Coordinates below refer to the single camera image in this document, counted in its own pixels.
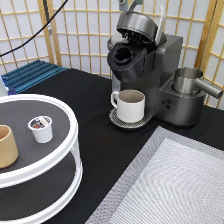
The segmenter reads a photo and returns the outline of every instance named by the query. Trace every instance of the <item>white coffee pod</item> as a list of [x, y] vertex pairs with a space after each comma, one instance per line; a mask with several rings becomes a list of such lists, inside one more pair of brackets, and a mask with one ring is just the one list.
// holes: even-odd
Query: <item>white coffee pod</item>
[[52, 119], [50, 117], [35, 117], [28, 123], [28, 127], [38, 143], [47, 143], [53, 138]]

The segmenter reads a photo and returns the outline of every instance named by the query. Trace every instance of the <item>blue basket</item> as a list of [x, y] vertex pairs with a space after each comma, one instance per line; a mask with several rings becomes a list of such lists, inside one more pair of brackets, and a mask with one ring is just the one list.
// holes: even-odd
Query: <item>blue basket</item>
[[67, 70], [67, 68], [36, 60], [3, 75], [2, 79], [12, 92], [21, 93], [65, 70]]

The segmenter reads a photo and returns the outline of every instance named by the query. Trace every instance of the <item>gray mat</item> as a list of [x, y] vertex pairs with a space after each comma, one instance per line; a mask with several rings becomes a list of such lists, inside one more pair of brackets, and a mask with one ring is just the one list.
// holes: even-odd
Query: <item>gray mat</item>
[[222, 223], [223, 170], [222, 159], [165, 139], [109, 223]]
[[[53, 121], [53, 139], [45, 144], [37, 143], [28, 128], [32, 118], [42, 115], [51, 117]], [[61, 108], [34, 100], [1, 103], [0, 124], [11, 127], [19, 151], [17, 161], [0, 169], [0, 174], [23, 168], [46, 157], [65, 140], [70, 129], [69, 118]]]
[[158, 127], [136, 158], [131, 162], [110, 192], [106, 195], [96, 211], [87, 220], [87, 224], [109, 223], [110, 218], [165, 138], [190, 148], [197, 149], [198, 151], [207, 153], [216, 158], [224, 159], [224, 153], [220, 150]]
[[25, 218], [56, 202], [70, 187], [75, 161], [69, 153], [60, 163], [24, 183], [0, 189], [0, 222]]

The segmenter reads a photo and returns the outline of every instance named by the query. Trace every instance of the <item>coffee machine drip tray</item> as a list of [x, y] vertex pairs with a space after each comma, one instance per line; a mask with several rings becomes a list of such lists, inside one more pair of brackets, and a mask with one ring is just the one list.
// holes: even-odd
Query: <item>coffee machine drip tray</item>
[[142, 128], [144, 125], [146, 125], [152, 118], [153, 116], [151, 114], [145, 113], [145, 116], [138, 122], [135, 123], [126, 123], [124, 121], [121, 121], [117, 117], [117, 111], [116, 108], [114, 108], [110, 114], [109, 118], [110, 121], [118, 128], [121, 128], [126, 131], [135, 131], [139, 128]]

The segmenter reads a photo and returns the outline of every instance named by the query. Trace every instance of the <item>beige cup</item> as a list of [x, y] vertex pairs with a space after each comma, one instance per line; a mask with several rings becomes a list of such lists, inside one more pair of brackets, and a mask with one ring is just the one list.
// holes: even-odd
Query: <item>beige cup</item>
[[18, 149], [12, 129], [6, 125], [0, 125], [0, 168], [11, 165], [17, 157]]

